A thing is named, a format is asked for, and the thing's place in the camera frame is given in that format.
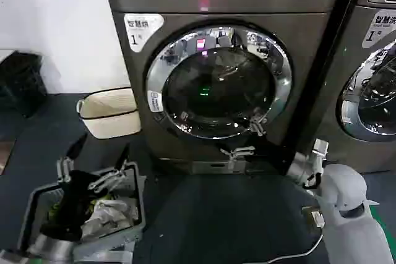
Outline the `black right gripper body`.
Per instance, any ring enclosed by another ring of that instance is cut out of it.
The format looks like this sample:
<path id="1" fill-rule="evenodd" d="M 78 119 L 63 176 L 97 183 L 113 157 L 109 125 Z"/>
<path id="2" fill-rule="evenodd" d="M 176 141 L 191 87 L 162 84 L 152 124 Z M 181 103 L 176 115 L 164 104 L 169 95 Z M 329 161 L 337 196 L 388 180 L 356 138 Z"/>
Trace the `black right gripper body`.
<path id="1" fill-rule="evenodd" d="M 246 145 L 254 147 L 253 155 L 247 157 L 249 161 L 266 161 L 283 176 L 287 174 L 295 159 L 295 150 L 283 145 L 274 144 L 264 136 L 260 137 L 252 134 L 248 137 Z"/>

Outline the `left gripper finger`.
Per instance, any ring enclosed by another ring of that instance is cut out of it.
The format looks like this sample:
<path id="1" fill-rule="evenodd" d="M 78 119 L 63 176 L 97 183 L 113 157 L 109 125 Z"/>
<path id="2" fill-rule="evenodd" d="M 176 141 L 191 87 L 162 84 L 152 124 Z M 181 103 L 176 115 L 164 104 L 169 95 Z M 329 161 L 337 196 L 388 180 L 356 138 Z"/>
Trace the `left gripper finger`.
<path id="1" fill-rule="evenodd" d="M 127 158 L 129 155 L 129 147 L 126 145 L 118 158 L 114 169 L 105 175 L 101 176 L 94 182 L 89 183 L 87 189 L 94 192 L 101 192 L 103 190 L 107 190 L 111 192 L 113 189 L 117 188 L 117 186 L 125 179 L 126 173 L 125 168 L 127 165 Z"/>
<path id="2" fill-rule="evenodd" d="M 60 157 L 56 162 L 58 183 L 68 183 L 71 181 L 71 171 L 74 170 L 74 161 L 80 155 L 87 140 L 87 134 L 83 134 L 67 150 L 66 155 Z"/>

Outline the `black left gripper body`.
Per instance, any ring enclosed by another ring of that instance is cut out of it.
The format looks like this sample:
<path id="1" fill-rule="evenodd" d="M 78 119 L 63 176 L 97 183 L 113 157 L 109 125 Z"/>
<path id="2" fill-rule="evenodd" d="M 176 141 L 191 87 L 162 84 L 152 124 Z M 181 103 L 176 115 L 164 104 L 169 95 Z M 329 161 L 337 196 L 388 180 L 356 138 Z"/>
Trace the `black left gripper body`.
<path id="1" fill-rule="evenodd" d="M 90 204 L 91 191 L 88 190 L 88 185 L 93 182 L 93 174 L 73 170 L 70 177 L 69 182 L 61 184 L 64 194 L 58 209 L 41 226 L 41 233 L 53 239 L 78 242 L 82 237 L 81 225 L 86 220 Z"/>

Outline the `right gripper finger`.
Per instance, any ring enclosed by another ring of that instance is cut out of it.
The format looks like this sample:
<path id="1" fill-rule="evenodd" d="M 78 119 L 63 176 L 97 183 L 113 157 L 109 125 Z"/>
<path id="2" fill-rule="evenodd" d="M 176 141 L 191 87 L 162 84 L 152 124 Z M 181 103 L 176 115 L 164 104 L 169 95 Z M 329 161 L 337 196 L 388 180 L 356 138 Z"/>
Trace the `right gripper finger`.
<path id="1" fill-rule="evenodd" d="M 224 155 L 228 156 L 228 167 L 234 167 L 235 162 L 239 157 L 251 156 L 254 154 L 255 149 L 256 148 L 254 146 L 248 146 L 248 147 L 238 147 L 231 151 L 227 151 L 221 148 L 220 151 Z"/>
<path id="2" fill-rule="evenodd" d="M 249 130 L 262 137 L 267 133 L 265 129 L 267 121 L 267 112 L 260 107 L 256 107 L 249 118 Z"/>

